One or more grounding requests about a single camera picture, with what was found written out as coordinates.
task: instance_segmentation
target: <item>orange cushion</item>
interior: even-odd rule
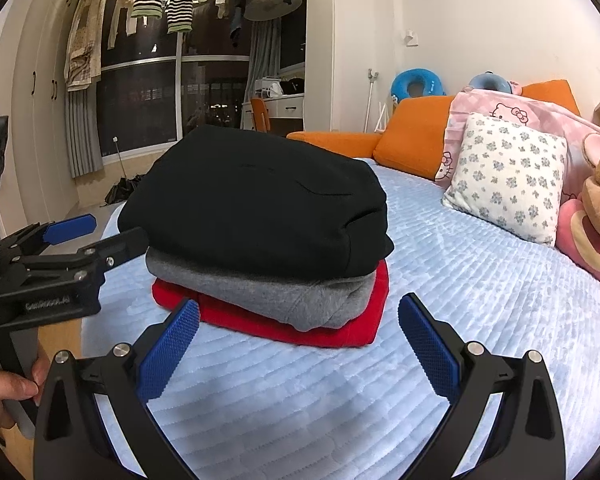
[[[287,139],[303,140],[314,146],[351,158],[371,158],[380,134],[348,134],[343,132],[296,132]]]
[[[580,115],[576,99],[574,99],[571,87],[566,79],[556,79],[523,86],[522,97],[555,103],[563,108],[567,108],[568,111],[578,116]]]
[[[446,122],[456,96],[404,99],[374,150],[383,166],[434,180],[445,145]]]

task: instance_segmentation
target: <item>gray sweater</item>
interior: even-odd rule
[[[302,282],[211,269],[149,248],[146,266],[152,275],[255,314],[292,325],[341,328],[362,314],[369,303],[376,273],[359,278]]]

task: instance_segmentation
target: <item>gray curtain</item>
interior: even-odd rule
[[[66,93],[64,100],[66,144],[71,176],[77,177],[102,169],[98,139],[96,85]]]
[[[276,18],[267,22],[253,22],[251,27],[251,51],[249,77],[244,102],[253,97],[256,79],[275,77],[280,71],[280,31],[282,20]]]

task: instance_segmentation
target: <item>light blue bed sheet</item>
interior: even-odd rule
[[[434,184],[368,163],[387,193],[395,243],[376,341],[316,349],[202,324],[149,403],[164,433],[201,480],[398,479],[448,407],[398,326],[398,301],[413,291],[465,340],[508,356],[542,352],[572,479],[600,444],[600,282],[557,250],[443,207]],[[118,213],[105,236],[118,232]],[[164,320],[152,281],[143,257],[107,274],[102,311],[83,322],[85,356]],[[122,463],[140,472],[110,406],[100,405]],[[459,472],[478,459],[496,408],[492,399]]]

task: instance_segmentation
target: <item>wardrobe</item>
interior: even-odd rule
[[[66,44],[77,3],[10,0],[0,34],[0,115],[10,117],[0,187],[7,233],[64,219],[78,202],[64,122]]]

